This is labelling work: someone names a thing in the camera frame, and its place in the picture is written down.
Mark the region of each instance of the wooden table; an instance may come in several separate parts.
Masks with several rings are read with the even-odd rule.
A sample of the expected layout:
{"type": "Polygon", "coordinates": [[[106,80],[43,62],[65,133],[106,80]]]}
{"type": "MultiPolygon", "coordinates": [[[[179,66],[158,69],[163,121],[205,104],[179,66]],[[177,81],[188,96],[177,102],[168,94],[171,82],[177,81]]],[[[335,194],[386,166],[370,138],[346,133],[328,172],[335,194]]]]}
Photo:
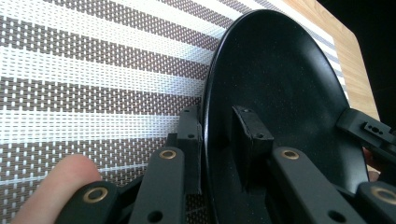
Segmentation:
{"type": "Polygon", "coordinates": [[[356,36],[316,0],[283,0],[334,39],[352,108],[379,119],[356,36]]]}

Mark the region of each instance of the dark background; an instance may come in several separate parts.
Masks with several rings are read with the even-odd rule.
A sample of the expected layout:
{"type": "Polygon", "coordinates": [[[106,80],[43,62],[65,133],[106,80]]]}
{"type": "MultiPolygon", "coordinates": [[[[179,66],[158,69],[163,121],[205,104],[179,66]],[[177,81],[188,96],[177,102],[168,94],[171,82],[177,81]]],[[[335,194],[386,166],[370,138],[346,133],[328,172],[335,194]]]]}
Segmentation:
{"type": "Polygon", "coordinates": [[[396,129],[396,0],[318,0],[358,38],[382,122],[396,129]]]}

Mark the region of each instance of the black plate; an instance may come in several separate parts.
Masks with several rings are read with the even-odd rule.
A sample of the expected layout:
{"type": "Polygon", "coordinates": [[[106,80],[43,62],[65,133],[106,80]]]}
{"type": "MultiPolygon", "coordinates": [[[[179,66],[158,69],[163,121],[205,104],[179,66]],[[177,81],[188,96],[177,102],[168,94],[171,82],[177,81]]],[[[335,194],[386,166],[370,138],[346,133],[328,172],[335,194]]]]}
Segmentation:
{"type": "Polygon", "coordinates": [[[349,107],[336,74],[311,36],[287,16],[259,10],[221,39],[203,104],[205,188],[213,220],[270,223],[264,196],[241,190],[230,147],[232,106],[256,111],[277,146],[303,151],[334,184],[367,181],[359,143],[335,128],[349,107]]]}

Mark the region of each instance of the placemat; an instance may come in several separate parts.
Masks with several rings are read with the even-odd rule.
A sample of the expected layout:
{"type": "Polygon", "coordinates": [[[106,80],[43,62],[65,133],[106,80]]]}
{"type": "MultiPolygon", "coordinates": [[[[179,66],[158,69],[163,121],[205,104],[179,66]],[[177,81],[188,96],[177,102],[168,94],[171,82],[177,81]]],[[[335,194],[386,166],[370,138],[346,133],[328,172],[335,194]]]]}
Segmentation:
{"type": "MultiPolygon", "coordinates": [[[[276,0],[0,0],[0,214],[8,223],[68,154],[123,186],[200,102],[225,30],[254,9],[312,35],[345,93],[332,37],[276,0]]],[[[203,223],[189,196],[189,223],[203,223]]]]}

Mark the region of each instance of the woven placemat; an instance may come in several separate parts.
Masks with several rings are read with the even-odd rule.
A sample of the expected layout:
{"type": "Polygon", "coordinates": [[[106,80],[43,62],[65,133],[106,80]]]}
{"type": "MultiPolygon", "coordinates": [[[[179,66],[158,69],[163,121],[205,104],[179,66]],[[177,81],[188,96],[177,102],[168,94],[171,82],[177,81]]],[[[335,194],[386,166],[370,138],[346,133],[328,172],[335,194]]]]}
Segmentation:
{"type": "MultiPolygon", "coordinates": [[[[345,81],[332,38],[280,1],[0,0],[0,214],[8,223],[68,154],[123,186],[200,102],[213,51],[242,14],[299,22],[345,81]]],[[[189,196],[189,223],[206,221],[189,196]]]]}

